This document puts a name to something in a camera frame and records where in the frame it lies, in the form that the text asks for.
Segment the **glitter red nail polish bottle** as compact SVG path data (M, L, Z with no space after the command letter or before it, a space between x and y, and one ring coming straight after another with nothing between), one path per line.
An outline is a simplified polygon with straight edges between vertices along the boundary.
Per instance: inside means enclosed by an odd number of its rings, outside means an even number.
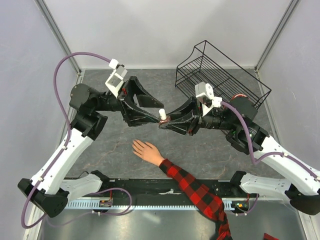
M165 117L160 116L159 117L159 124L162 125L162 124L168 123L170 120L171 120L171 117L169 115L166 115Z

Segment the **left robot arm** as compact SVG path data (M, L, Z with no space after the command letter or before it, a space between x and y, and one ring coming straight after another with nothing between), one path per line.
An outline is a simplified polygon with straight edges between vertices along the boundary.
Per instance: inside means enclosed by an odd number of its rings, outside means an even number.
M18 183L29 201L50 218L59 215L70 201L90 194L104 197L110 191L107 177L98 170L82 178L65 179L79 156L102 132L108 117L101 111L121 112L130 127L159 122L144 108L162 109L164 105L143 88L137 77L121 81L116 89L117 93L101 92L83 83L75 85L69 105L76 115L65 138L41 170Z

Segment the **red plaid sleeve forearm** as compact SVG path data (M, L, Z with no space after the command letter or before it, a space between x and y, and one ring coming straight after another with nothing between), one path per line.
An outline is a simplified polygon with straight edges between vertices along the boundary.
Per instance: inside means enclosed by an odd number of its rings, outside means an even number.
M170 178L175 180L197 209L215 223L215 240L231 240L231 230L225 213L222 199L213 194L204 184L200 183L192 174L164 159L159 168Z

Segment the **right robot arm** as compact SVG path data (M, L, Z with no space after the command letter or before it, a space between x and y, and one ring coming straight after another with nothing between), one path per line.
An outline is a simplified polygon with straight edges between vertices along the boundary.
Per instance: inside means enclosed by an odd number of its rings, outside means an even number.
M256 124L253 120L257 112L244 96L235 97L229 103L220 97L214 97L212 103L191 97L170 113L160 109L159 128L190 136L200 128L226 131L226 140L234 149L248 155L253 165L265 163L282 175L282 178L268 178L236 171L229 181L233 196L247 193L278 198L304 214L319 214L319 170L295 157Z

